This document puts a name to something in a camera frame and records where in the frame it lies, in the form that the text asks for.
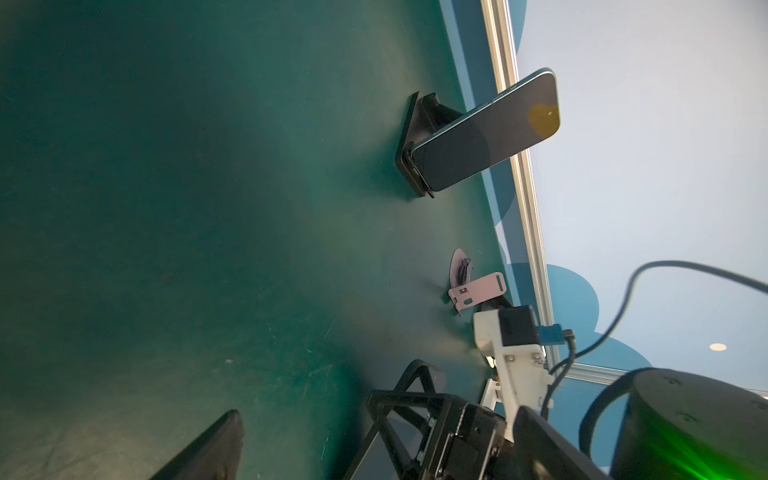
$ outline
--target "black phone stand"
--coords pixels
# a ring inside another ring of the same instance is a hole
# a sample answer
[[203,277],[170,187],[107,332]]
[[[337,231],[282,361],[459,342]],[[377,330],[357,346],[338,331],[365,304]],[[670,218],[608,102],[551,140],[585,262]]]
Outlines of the black phone stand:
[[420,197],[429,195],[434,198],[435,195],[414,165],[410,154],[411,148],[462,115],[462,112],[441,104],[437,94],[420,95],[416,92],[411,95],[395,163]]

